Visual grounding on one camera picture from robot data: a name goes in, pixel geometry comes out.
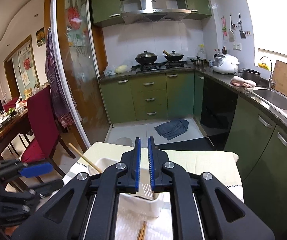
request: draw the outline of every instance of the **chopsticks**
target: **chopsticks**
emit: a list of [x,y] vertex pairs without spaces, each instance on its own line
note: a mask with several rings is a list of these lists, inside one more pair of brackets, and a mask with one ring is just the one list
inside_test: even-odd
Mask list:
[[76,149],[76,147],[74,147],[71,143],[68,143],[68,145],[74,149],[74,151],[81,157],[83,158],[87,163],[90,164],[91,167],[93,167],[96,171],[98,171],[99,173],[102,173],[102,170],[100,168],[98,168],[95,164],[93,164],[90,160],[88,160],[88,158],[86,158],[80,151],[78,151]]
[[147,222],[144,221],[142,228],[139,229],[137,240],[144,240],[146,234],[146,228],[147,228]]

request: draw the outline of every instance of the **pot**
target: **pot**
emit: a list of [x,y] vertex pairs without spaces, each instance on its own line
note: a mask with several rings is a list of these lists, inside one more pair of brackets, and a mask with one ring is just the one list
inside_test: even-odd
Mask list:
[[176,62],[183,58],[183,54],[175,53],[174,50],[172,51],[172,53],[168,53],[164,50],[163,53],[165,54],[164,55],[165,59],[171,62]]
[[252,69],[243,68],[242,78],[245,80],[252,80],[256,84],[258,84],[260,80],[260,72],[252,70]]
[[203,59],[200,59],[200,57],[197,57],[197,59],[190,59],[190,60],[197,67],[202,67],[205,62]]
[[143,53],[138,54],[135,60],[141,65],[151,64],[157,60],[157,55],[145,50]]

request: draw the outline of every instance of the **gas stove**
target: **gas stove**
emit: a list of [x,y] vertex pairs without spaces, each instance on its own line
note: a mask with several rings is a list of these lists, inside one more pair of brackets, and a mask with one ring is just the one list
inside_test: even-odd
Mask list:
[[177,62],[166,61],[160,63],[132,66],[132,70],[136,70],[136,72],[166,69],[166,68],[191,68],[191,66],[187,65],[186,61],[177,61]]

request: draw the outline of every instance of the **silver screw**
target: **silver screw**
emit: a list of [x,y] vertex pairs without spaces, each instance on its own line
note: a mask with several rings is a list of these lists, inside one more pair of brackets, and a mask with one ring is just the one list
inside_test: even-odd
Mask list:
[[212,179],[212,174],[210,172],[205,172],[202,174],[202,177],[206,180]]
[[85,180],[87,177],[88,177],[88,174],[85,172],[79,173],[77,175],[77,179],[79,179],[79,180]]
[[165,167],[168,169],[172,169],[174,167],[174,163],[173,162],[165,162]]
[[119,170],[123,170],[126,167],[125,163],[117,163],[116,168]]
[[26,206],[26,205],[23,205],[22,206],[23,210],[26,211],[26,212],[29,212],[30,211],[30,207]]

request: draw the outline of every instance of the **white rice cooker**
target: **white rice cooker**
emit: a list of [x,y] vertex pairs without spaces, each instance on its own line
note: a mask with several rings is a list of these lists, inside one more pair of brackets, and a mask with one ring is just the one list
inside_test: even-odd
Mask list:
[[222,54],[215,57],[213,70],[221,74],[236,73],[240,62],[232,55]]

